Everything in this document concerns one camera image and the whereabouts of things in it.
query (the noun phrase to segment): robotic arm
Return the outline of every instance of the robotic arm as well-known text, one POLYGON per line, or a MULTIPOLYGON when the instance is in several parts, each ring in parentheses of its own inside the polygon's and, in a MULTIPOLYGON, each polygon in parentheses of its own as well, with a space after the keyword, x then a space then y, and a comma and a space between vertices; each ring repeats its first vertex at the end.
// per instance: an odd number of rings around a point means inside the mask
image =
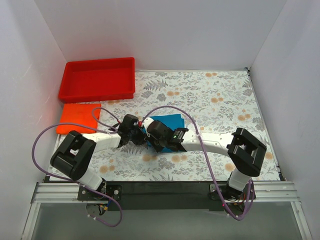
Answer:
MULTIPOLYGON (((258 177, 264 161, 266 146, 244 128, 234 133, 202 133, 201 139, 208 152, 229 156, 236 169, 223 190, 224 198, 237 198, 248 180, 258 177)), ((101 192, 106 181, 88 169, 92 154, 108 148, 118 148, 132 141, 141 145, 149 141, 160 152, 168 148, 174 152, 202 151, 199 136, 188 128, 170 129, 162 122, 147 117, 143 125, 136 116, 127 114, 114 134, 80 134, 71 131, 58 147, 50 164, 73 181, 101 192)))

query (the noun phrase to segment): red tray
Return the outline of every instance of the red tray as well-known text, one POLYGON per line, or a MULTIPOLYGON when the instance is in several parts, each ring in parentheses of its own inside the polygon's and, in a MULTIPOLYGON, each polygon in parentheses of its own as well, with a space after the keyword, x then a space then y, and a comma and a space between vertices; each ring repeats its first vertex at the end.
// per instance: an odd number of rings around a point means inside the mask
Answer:
POLYGON ((64 103, 133 99, 133 57, 71 61, 65 65, 59 91, 64 103))

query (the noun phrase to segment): folded cloth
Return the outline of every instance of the folded cloth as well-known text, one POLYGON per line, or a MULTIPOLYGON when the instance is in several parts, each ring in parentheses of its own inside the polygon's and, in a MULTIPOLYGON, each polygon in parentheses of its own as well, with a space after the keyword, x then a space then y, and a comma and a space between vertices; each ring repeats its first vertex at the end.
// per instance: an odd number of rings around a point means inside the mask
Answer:
MULTIPOLYGON (((160 121, 168 128, 171 128, 173 131, 177 128, 184 128, 185 127, 185 120, 181 117, 181 114, 171 114, 171 115, 164 115, 164 116, 150 116, 153 120, 160 121)), ((173 152, 169 148, 164 148, 161 152, 163 153, 171 153, 173 152)))
MULTIPOLYGON (((98 123, 92 117, 91 112, 94 108, 98 107, 101 107, 101 104, 66 103, 63 106, 60 123, 82 124, 96 129, 98 127, 98 123)), ((99 119, 100 109, 95 110, 94 115, 97 119, 99 119)), ((55 131, 57 134, 66 135, 72 130, 75 130, 81 134, 94 134, 96 132, 94 130, 74 125, 60 125, 55 131)))

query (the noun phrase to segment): white wall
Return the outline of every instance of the white wall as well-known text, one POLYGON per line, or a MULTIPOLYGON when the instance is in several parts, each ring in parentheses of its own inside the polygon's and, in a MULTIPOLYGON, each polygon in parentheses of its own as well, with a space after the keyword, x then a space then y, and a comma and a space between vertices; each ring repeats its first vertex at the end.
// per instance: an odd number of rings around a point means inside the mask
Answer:
MULTIPOLYGON (((35 137, 58 120, 66 60, 33 0, 0 1, 0 238, 20 239, 37 181, 35 137)), ((43 136, 37 158, 48 166, 55 136, 43 136)))
POLYGON ((137 69, 250 67, 286 0, 35 0, 67 61, 137 69))
POLYGON ((280 168, 320 239, 320 1, 288 0, 251 72, 280 168))

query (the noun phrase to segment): table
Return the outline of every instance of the table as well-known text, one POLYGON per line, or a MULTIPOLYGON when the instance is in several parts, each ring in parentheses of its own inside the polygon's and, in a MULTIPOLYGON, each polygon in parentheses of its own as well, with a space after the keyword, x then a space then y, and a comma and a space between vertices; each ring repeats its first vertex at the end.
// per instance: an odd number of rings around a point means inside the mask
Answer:
MULTIPOLYGON (((122 119, 125 114, 139 119, 158 106, 170 105, 187 111, 202 133, 229 133, 246 128, 267 146, 259 177, 253 180, 280 180, 277 160, 246 71, 137 71, 133 99, 102 101, 102 107, 122 119)), ((154 115, 176 114, 172 108, 154 115)), ((183 116, 185 125, 194 130, 183 116)), ((101 111, 100 120, 113 125, 115 120, 101 111)), ((226 181, 235 166, 231 159, 209 153, 217 180, 226 181)), ((210 181, 202 152, 156 153, 146 145, 129 143, 121 148, 93 154, 89 168, 107 181, 210 181)), ((63 176, 55 168, 49 171, 63 176)))

